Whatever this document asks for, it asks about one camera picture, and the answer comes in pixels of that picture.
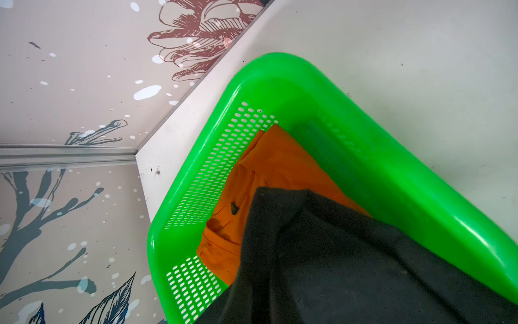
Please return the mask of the green plastic basket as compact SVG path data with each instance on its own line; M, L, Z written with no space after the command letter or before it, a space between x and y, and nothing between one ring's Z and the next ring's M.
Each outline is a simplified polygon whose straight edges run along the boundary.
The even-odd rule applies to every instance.
M226 289L196 250L232 167L273 124L371 216L517 301L517 244L315 66L270 53L232 78L151 223L148 262L168 323L194 323Z

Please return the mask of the orange t-shirt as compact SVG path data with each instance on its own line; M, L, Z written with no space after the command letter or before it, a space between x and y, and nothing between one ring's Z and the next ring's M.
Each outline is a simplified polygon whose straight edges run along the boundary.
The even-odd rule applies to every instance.
M283 128L274 125L260 131L232 168L197 248L202 263L228 286L235 281L240 266L248 213L260 187L311 190L366 212Z

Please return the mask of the black t-shirt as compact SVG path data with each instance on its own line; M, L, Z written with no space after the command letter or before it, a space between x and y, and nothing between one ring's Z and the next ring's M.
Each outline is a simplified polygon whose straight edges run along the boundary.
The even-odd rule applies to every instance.
M517 306L392 225L259 188L235 282L199 323L516 323Z

